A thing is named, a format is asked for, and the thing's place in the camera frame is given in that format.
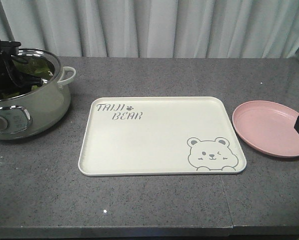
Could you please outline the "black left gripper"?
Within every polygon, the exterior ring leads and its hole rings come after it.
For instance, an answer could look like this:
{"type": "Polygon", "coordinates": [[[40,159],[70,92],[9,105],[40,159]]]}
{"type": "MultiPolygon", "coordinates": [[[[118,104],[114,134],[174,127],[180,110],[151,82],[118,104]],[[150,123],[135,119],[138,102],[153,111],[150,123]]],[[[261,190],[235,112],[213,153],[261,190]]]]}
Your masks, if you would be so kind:
{"type": "Polygon", "coordinates": [[[10,80],[17,87],[32,87],[43,85],[43,79],[31,74],[19,71],[14,61],[25,65],[29,62],[18,56],[18,41],[2,41],[0,39],[0,94],[7,94],[10,88],[10,80]]]}

